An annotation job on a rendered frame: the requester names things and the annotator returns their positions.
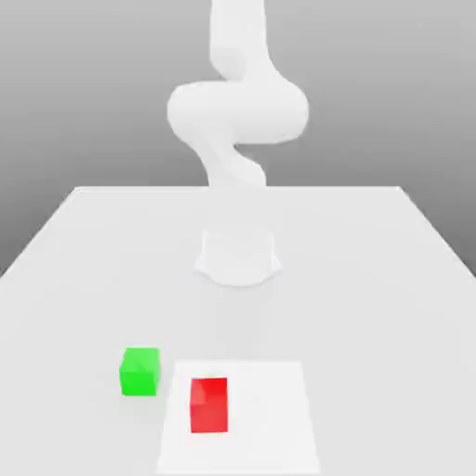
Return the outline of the small red cube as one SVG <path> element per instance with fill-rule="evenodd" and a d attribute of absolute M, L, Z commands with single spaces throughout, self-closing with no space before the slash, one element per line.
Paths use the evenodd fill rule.
<path fill-rule="evenodd" d="M 227 378 L 192 379 L 190 423 L 192 433 L 223 433 L 228 431 Z"/>

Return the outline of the small green cube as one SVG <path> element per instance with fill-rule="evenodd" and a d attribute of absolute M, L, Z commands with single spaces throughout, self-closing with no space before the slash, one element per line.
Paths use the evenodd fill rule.
<path fill-rule="evenodd" d="M 126 348 L 119 367 L 121 392 L 124 396 L 156 396 L 160 377 L 158 348 Z"/>

